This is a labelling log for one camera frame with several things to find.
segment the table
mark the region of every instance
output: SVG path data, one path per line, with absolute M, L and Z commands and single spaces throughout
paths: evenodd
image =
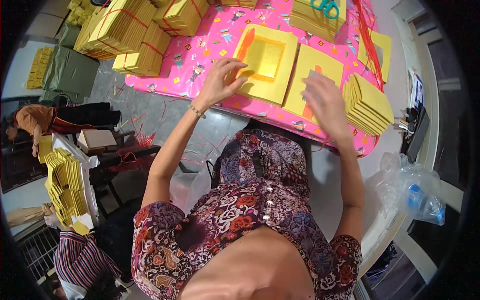
M 125 83 L 142 92 L 195 98 L 202 89 L 213 60 L 234 54 L 242 32 L 249 23 L 291 32 L 298 37 L 299 43 L 307 44 L 343 63 L 342 87 L 343 82 L 353 72 L 360 74 L 369 82 L 373 83 L 375 81 L 373 73 L 357 60 L 359 25 L 357 21 L 358 12 L 355 6 L 351 4 L 347 6 L 347 22 L 340 28 L 334 44 L 332 44 L 317 36 L 310 37 L 306 31 L 288 24 L 288 17 L 282 16 L 282 14 L 291 13 L 293 0 L 270 0 L 270 4 L 270 9 L 268 9 L 264 6 L 264 1 L 259 1 L 255 10 L 230 6 L 214 7 L 211 5 L 200 23 L 196 36 L 176 36 L 172 38 L 165 53 L 159 76 L 137 77 L 126 75 Z M 237 10 L 244 12 L 244 15 L 236 19 L 232 18 Z M 371 9 L 367 5 L 364 11 L 370 12 Z M 367 23 L 370 23 L 369 26 L 376 30 L 375 18 L 370 17 L 372 14 L 366 12 L 364 14 Z M 221 36 L 220 30 L 223 29 L 229 30 L 230 40 Z M 203 72 L 191 80 L 195 66 L 203 68 Z M 327 145 L 335 147 L 335 143 L 331 142 L 318 125 L 280 107 L 256 99 L 235 94 L 224 100 L 216 108 L 270 123 L 321 143 L 327 139 Z M 299 121 L 303 122 L 303 126 L 298 125 Z M 362 157 L 369 154 L 377 144 L 379 136 L 370 137 L 351 125 L 350 129 L 354 135 L 354 145 L 358 156 Z

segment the brown jacket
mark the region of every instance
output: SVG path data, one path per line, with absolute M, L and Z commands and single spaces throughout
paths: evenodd
M 22 107 L 15 115 L 18 126 L 33 135 L 33 130 L 38 124 L 42 134 L 46 133 L 53 118 L 53 108 L 40 104 L 30 104 Z

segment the plastic bag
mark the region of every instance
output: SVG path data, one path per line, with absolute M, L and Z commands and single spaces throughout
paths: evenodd
M 415 220 L 443 225 L 445 203 L 440 200 L 441 181 L 435 171 L 408 163 L 404 154 L 385 153 L 373 189 L 383 205 L 383 214 L 400 209 Z
M 219 150 L 214 149 L 207 160 L 215 164 L 219 156 Z M 212 180 L 206 165 L 198 173 L 183 173 L 177 168 L 170 181 L 170 200 L 188 215 L 198 199 L 210 192 L 211 185 Z
M 52 227 L 54 229 L 57 229 L 59 228 L 60 230 L 62 231 L 66 231 L 67 230 L 67 227 L 65 225 L 63 225 L 56 214 L 52 214 L 50 216 L 44 216 L 43 219 L 45 220 L 45 224 L 48 226 L 48 227 Z

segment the woman's left hand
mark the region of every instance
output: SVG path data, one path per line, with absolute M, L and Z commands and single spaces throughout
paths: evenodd
M 36 157 L 38 153 L 38 145 L 35 146 L 35 144 L 32 145 L 32 155 L 33 157 Z
M 234 69 L 247 66 L 247 64 L 233 58 L 215 60 L 200 94 L 192 100 L 192 105 L 203 113 L 212 105 L 233 95 L 247 81 L 247 78 L 239 78 L 230 85 L 226 82 L 226 78 Z

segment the green bag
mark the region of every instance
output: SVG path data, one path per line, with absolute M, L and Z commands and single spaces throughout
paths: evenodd
M 56 45 L 43 77 L 43 89 L 89 97 L 99 65 L 97 60 Z

